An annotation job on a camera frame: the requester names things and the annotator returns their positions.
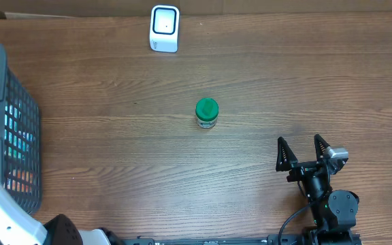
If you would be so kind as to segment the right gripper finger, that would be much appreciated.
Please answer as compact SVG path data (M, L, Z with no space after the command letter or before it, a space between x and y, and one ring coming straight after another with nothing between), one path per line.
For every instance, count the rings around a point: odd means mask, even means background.
M320 163L324 163L326 149L330 147L330 145L319 134L316 134L314 136L314 146L316 151L316 160Z
M287 141L283 137L279 137L277 140L278 154L276 160L276 171L286 172L297 167L298 160L294 155L293 151L287 144Z

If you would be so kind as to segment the teal wipes packet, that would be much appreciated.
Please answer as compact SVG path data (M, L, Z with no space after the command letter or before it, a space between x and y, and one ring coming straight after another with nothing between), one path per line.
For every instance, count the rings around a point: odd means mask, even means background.
M38 122L34 112L23 112L23 105L8 103L0 106L0 133L2 133L3 154L9 158L26 161L27 157L37 158L39 149L37 130Z

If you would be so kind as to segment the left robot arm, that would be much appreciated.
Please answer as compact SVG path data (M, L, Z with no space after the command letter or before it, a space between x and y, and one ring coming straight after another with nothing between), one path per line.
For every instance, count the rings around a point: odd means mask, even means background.
M0 183L0 244L110 245L110 241L101 229L77 229L64 214L42 224L26 213Z

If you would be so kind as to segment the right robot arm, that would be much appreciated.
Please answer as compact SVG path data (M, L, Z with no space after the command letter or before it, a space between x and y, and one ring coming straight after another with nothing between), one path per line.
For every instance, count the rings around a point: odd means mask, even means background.
M278 234L271 238L273 244L361 244L359 235L352 233L356 225L359 196L352 191L333 190L331 177L348 161L348 151L330 146L319 134L314 136L316 159L299 162L287 141L277 139L276 171L288 172L288 182L297 183L307 204L290 215ZM306 227L299 235L283 235L286 226L301 213L311 210L314 226Z

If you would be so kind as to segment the green lid jar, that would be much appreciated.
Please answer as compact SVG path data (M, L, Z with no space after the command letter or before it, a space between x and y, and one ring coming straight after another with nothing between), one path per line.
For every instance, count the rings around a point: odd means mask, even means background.
M200 99L195 108L197 124L202 129L212 128L218 118L219 106L213 98Z

